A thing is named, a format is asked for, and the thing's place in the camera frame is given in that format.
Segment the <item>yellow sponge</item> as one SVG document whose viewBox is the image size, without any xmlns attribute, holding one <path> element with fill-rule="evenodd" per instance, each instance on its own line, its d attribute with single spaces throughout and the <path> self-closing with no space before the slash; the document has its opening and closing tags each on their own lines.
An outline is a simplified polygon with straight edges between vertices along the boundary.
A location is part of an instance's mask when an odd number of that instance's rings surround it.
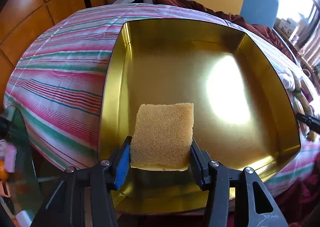
<svg viewBox="0 0 320 227">
<path fill-rule="evenodd" d="M 193 140 L 194 104 L 142 104 L 131 140 L 131 167 L 185 171 Z"/>
</svg>

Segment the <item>glass side table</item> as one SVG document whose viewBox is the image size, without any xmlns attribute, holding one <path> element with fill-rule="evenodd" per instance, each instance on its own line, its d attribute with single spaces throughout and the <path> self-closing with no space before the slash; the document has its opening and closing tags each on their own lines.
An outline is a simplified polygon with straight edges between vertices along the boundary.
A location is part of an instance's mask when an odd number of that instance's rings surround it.
<svg viewBox="0 0 320 227">
<path fill-rule="evenodd" d="M 4 193 L 10 197 L 1 198 L 1 203 L 18 226 L 31 226 L 42 204 L 42 194 L 37 181 L 31 146 L 20 111 L 8 107 L 1 115 L 8 121 L 9 132 L 4 138 L 16 150 L 15 172 L 9 174 L 7 185 L 2 184 Z"/>
</svg>

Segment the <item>orange fruit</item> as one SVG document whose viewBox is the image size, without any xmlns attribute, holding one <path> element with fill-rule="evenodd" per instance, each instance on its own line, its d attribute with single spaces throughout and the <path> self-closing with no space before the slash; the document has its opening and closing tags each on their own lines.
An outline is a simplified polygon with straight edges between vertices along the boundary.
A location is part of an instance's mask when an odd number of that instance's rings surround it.
<svg viewBox="0 0 320 227">
<path fill-rule="evenodd" d="M 9 173 L 6 171 L 4 161 L 0 161 L 0 180 L 7 181 Z"/>
</svg>

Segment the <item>gold metal tin box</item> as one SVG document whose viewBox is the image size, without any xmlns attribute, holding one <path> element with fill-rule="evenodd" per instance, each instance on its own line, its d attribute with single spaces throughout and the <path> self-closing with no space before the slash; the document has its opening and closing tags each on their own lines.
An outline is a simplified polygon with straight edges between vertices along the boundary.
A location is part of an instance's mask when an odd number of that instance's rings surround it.
<svg viewBox="0 0 320 227">
<path fill-rule="evenodd" d="M 288 94 L 262 48 L 245 32 L 187 19 L 122 25 L 107 71 L 99 156 L 135 129 L 142 104 L 194 104 L 193 136 L 226 167 L 268 180 L 300 150 Z"/>
</svg>

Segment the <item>striped bed sheet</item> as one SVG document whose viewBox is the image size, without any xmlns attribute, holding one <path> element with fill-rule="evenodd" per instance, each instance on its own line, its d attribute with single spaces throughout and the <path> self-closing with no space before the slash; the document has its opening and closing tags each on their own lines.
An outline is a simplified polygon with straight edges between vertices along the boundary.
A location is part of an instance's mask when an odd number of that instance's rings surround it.
<svg viewBox="0 0 320 227">
<path fill-rule="evenodd" d="M 123 24 L 149 19 L 196 20 L 245 32 L 262 48 L 279 78 L 293 78 L 296 68 L 277 48 L 242 27 L 207 13 L 151 4 L 80 10 L 29 46 L 9 77 L 4 93 L 4 106 L 21 111 L 31 144 L 59 169 L 92 167 L 102 159 L 101 109 L 112 51 Z M 283 86 L 291 102 L 293 96 Z M 307 151 L 310 146 L 300 136 L 296 156 L 265 180 L 273 195 L 284 192 L 296 178 L 311 172 L 315 156 Z"/>
</svg>

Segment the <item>maroon blanket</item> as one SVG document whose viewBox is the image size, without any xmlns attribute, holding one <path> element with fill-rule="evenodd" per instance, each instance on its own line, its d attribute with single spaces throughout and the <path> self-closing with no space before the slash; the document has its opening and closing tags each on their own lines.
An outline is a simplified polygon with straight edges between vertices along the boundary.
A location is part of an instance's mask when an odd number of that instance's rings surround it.
<svg viewBox="0 0 320 227">
<path fill-rule="evenodd" d="M 188 0 L 152 0 L 154 5 L 169 5 L 169 6 L 177 6 L 185 9 L 197 10 L 200 12 L 204 12 L 210 14 L 212 16 L 216 16 L 222 18 L 224 20 L 230 21 L 233 24 L 239 25 L 240 27 L 245 28 L 248 31 L 251 31 L 255 35 L 261 37 L 263 40 L 267 41 L 278 50 L 280 50 L 286 57 L 288 57 L 291 61 L 295 63 L 294 58 L 292 57 L 289 50 L 285 48 L 280 39 L 276 36 L 276 34 L 268 27 L 259 24 L 250 24 L 247 22 L 242 16 L 236 14 L 233 15 L 231 13 L 225 14 L 222 11 L 213 11 L 211 9 L 206 8 L 200 3 L 195 1 Z"/>
</svg>

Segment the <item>wooden wardrobe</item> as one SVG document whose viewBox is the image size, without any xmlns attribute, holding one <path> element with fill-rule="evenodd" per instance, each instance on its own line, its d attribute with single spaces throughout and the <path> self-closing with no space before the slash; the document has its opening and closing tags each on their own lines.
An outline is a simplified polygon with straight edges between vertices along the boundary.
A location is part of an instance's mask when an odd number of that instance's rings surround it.
<svg viewBox="0 0 320 227">
<path fill-rule="evenodd" d="M 8 0 L 1 9 L 1 96 L 19 59 L 44 31 L 106 0 Z"/>
</svg>

